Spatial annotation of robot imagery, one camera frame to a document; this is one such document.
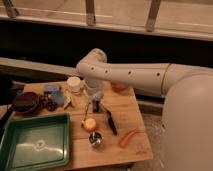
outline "wooden tabletop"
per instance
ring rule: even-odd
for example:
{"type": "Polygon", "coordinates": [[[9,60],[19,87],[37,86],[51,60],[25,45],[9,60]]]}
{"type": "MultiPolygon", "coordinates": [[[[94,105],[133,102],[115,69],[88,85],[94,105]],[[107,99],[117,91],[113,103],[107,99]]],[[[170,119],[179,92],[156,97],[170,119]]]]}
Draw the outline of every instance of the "wooden tabletop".
{"type": "MultiPolygon", "coordinates": [[[[57,83],[36,83],[26,84],[24,91],[33,91],[43,93],[45,84],[59,84],[62,90],[68,89],[66,82],[57,83]]],[[[132,88],[124,90],[122,93],[112,91],[108,82],[104,82],[104,97],[102,103],[112,112],[118,135],[113,135],[107,124],[107,118],[104,114],[92,113],[90,105],[88,117],[96,119],[98,124],[97,131],[101,133],[103,141],[99,148],[93,149],[89,143],[87,133],[81,128],[81,121],[84,118],[84,108],[86,104],[83,93],[73,95],[75,107],[69,106],[66,110],[62,107],[54,112],[43,109],[38,115],[57,114],[67,112],[70,114],[71,121],[71,150],[70,162],[68,165],[54,170],[70,170],[78,168],[88,168],[97,166],[106,166],[149,160],[153,158],[149,139],[146,134],[142,115],[140,113],[136,97],[132,88]],[[133,136],[126,148],[118,146],[119,140],[130,130],[138,128],[141,133],[133,136]]],[[[23,118],[26,115],[16,114],[15,118],[23,118]]]]}

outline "plastic tray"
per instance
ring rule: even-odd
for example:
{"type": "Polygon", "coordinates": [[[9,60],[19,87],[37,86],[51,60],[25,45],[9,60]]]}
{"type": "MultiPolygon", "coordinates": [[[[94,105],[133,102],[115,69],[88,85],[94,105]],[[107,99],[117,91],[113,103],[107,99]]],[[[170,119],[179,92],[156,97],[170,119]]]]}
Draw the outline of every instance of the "plastic tray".
{"type": "Polygon", "coordinates": [[[66,113],[11,121],[0,145],[0,170],[35,171],[69,162],[66,113]]]}

